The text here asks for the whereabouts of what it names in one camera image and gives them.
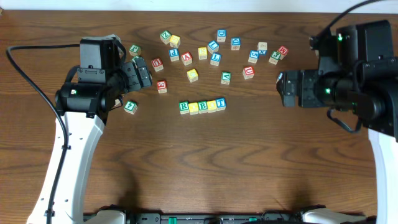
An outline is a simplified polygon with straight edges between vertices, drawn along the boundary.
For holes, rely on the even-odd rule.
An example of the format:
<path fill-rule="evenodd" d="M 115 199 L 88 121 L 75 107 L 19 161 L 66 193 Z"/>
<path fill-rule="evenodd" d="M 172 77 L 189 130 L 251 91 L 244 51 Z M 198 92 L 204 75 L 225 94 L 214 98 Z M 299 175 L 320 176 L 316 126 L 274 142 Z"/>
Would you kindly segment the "green R wooden block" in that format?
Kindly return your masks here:
<path fill-rule="evenodd" d="M 189 102 L 183 101 L 183 102 L 180 102 L 178 105 L 179 105 L 180 114 L 187 114 L 190 112 Z"/>

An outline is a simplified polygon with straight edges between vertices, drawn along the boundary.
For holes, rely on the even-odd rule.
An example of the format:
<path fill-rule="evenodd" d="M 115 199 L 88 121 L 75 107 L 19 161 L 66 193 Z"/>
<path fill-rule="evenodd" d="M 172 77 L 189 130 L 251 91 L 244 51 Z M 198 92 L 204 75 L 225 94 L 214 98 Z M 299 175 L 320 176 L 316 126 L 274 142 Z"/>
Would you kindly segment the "yellow O wooden block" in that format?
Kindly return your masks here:
<path fill-rule="evenodd" d="M 195 114 L 199 113 L 199 108 L 198 108 L 198 103 L 197 102 L 189 103 L 188 107 L 189 107 L 190 115 L 195 115 Z"/>

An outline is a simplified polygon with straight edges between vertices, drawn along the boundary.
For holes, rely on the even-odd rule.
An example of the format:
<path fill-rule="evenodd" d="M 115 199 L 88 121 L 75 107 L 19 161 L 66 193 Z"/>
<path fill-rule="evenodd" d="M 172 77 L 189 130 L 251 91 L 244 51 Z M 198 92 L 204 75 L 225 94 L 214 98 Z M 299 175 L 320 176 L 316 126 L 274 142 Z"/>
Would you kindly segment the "green B wooden block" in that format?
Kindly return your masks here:
<path fill-rule="evenodd" d="M 208 106 L 207 106 L 207 101 L 199 101 L 198 102 L 198 112 L 200 114 L 207 113 L 208 112 Z"/>

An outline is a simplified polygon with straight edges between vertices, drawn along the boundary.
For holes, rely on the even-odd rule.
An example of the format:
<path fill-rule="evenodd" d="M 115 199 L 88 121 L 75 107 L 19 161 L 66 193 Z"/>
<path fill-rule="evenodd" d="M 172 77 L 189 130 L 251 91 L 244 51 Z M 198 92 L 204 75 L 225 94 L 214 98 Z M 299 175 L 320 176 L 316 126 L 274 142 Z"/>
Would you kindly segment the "blue T wooden block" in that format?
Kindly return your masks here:
<path fill-rule="evenodd" d="M 217 110 L 222 111 L 226 109 L 226 100 L 225 98 L 217 98 L 216 100 Z"/>

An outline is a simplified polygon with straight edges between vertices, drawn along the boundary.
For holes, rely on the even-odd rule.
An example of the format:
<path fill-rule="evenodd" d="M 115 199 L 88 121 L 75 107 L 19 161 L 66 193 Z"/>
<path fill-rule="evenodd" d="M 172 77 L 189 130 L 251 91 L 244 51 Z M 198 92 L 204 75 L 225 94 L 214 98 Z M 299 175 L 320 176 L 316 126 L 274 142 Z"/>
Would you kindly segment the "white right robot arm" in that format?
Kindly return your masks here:
<path fill-rule="evenodd" d="M 377 182 L 377 215 L 366 223 L 397 222 L 397 57 L 389 21 L 325 30 L 310 39 L 318 53 L 315 70 L 286 70 L 276 88 L 285 107 L 326 107 L 351 111 L 354 128 L 334 119 L 354 134 L 368 129 Z"/>

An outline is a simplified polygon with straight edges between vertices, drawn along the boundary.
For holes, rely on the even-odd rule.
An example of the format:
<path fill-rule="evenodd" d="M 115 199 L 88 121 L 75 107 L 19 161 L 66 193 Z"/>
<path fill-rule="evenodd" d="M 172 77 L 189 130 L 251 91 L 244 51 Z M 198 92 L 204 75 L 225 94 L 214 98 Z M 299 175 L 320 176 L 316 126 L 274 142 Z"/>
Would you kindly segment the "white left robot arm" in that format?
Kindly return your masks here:
<path fill-rule="evenodd" d="M 91 162 L 108 114 L 123 95 L 151 85 L 145 60 L 126 61 L 126 49 L 117 35 L 81 39 L 80 64 L 71 68 L 55 95 L 61 120 L 28 223 L 83 223 Z"/>

